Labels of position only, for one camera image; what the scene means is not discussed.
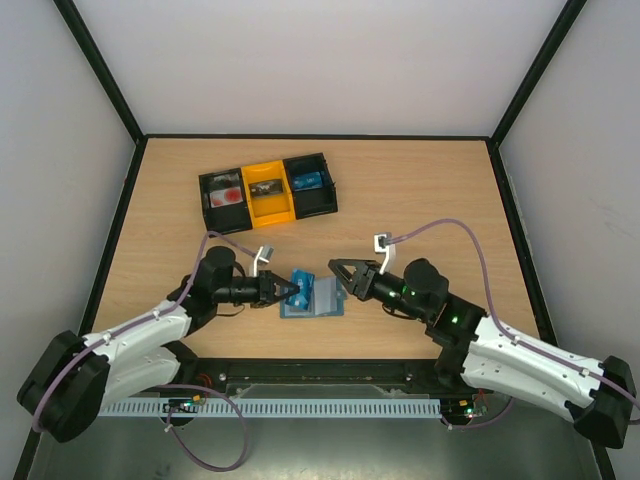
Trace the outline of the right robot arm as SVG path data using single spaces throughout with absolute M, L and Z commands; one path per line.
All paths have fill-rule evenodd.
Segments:
M 328 266 L 349 294 L 425 325 L 441 348 L 435 371 L 443 389 L 493 390 L 558 415 L 594 443 L 623 447 L 637 394 L 624 360 L 581 357 L 495 320 L 451 293 L 424 258 L 402 276 L 373 260 L 332 259 Z

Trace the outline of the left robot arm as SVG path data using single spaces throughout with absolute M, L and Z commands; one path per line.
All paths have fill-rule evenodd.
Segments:
M 31 414 L 34 430 L 68 442 L 104 408 L 183 379 L 181 365 L 192 353 L 181 341 L 206 326 L 220 305 L 265 308 L 299 291 L 270 270 L 247 274 L 232 249 L 212 247 L 148 312 L 98 333 L 56 335 L 18 390 L 17 402 Z

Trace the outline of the teal card holder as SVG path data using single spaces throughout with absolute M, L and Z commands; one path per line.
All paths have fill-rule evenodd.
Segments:
M 311 319 L 344 315 L 346 291 L 335 276 L 316 278 L 310 288 L 280 303 L 281 319 Z

